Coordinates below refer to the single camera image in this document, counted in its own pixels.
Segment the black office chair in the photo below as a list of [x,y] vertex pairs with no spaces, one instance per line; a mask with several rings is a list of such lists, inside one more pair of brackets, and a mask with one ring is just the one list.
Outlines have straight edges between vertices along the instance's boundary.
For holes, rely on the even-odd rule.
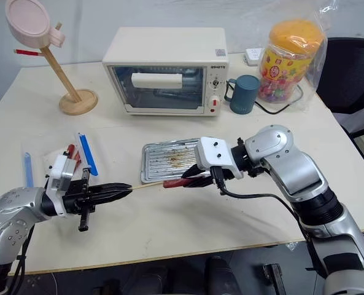
[[[353,114],[364,109],[364,39],[328,38],[317,93],[332,112]],[[354,138],[364,135],[364,129],[347,134],[355,144]]]

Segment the blue mug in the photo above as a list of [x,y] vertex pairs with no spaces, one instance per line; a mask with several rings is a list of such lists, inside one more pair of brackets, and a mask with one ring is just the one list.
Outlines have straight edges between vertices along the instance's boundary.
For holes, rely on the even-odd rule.
[[[230,102],[230,108],[233,112],[240,115],[248,114],[253,109],[260,84],[258,78],[251,75],[243,75],[236,80],[229,79],[224,99]],[[227,97],[229,87],[233,89],[232,98]]]

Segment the oven control knob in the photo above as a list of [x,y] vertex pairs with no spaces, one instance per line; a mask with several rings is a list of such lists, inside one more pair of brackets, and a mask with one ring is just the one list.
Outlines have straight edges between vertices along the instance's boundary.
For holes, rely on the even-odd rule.
[[220,98],[217,95],[212,95],[209,99],[209,108],[211,112],[217,112],[220,107]]

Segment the white table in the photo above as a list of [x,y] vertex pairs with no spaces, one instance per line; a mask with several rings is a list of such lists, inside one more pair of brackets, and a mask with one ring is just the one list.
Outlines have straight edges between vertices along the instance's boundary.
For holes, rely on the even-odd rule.
[[[231,56],[230,77],[252,73],[240,55]],[[139,184],[142,147],[146,143],[216,136],[236,143],[270,124],[290,128],[295,144],[307,152],[330,187],[364,229],[364,161],[331,112],[315,96],[308,108],[290,107],[271,116],[254,107],[233,114],[224,104],[219,117],[129,116],[100,63],[63,66],[77,88],[99,96],[94,110],[66,116],[58,109],[65,94],[49,67],[24,68],[0,102],[0,195],[24,185],[22,153],[36,150],[38,135],[62,144],[65,134],[88,135],[98,164],[96,182]],[[35,182],[42,185],[41,173]],[[238,193],[281,195],[267,175],[247,175],[227,182]],[[212,187],[134,191],[119,201],[100,205],[90,216],[89,231],[77,230],[79,216],[53,218],[36,225],[28,250],[29,273],[85,269],[160,258],[224,251],[301,240],[289,212],[273,199],[236,200]]]

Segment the metal baking tray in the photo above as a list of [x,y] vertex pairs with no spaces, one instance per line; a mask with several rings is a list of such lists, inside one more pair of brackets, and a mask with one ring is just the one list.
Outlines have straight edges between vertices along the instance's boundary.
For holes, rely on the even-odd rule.
[[194,148],[198,138],[149,143],[142,148],[141,181],[154,183],[179,179],[196,164]]

